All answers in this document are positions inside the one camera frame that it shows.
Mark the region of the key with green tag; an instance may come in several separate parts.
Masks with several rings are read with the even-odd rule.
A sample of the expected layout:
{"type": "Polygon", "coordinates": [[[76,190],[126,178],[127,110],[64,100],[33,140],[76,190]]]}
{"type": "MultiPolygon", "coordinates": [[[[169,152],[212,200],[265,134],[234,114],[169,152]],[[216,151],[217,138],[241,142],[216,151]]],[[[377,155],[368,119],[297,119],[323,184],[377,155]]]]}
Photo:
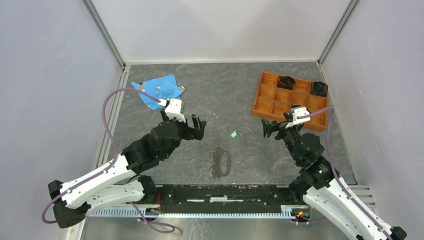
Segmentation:
{"type": "Polygon", "coordinates": [[[240,129],[236,129],[234,130],[231,134],[230,134],[231,138],[236,138],[236,137],[241,137],[242,139],[244,139],[245,137],[242,135],[241,130],[240,129]]]}

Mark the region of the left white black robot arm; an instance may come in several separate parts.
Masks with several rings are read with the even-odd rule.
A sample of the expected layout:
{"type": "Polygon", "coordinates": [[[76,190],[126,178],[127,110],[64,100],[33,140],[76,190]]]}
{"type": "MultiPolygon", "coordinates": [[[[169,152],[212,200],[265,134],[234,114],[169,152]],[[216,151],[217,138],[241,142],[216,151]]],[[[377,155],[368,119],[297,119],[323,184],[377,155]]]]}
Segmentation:
{"type": "Polygon", "coordinates": [[[109,162],[75,180],[54,180],[48,184],[53,223],[65,229],[80,223],[87,215],[114,204],[141,200],[151,204],[156,200],[157,190],[143,184],[141,179],[123,186],[115,184],[158,166],[170,157],[182,140],[202,140],[207,125],[196,114],[191,116],[193,126],[190,127],[186,121],[168,117],[164,110],[160,113],[161,123],[109,162]]]}

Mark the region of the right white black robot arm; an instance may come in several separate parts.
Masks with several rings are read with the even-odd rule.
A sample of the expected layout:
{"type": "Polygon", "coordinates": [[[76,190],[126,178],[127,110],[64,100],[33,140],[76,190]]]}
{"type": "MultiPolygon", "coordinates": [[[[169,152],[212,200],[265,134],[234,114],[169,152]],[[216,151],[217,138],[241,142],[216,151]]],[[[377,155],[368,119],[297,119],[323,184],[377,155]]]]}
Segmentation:
{"type": "Polygon", "coordinates": [[[289,185],[289,199],[295,204],[303,202],[319,211],[337,226],[350,240],[404,240],[406,231],[391,226],[378,217],[352,192],[330,161],[323,157],[325,150],[320,137],[312,133],[300,134],[301,126],[289,122],[261,120],[263,136],[277,133],[300,175],[289,185]]]}

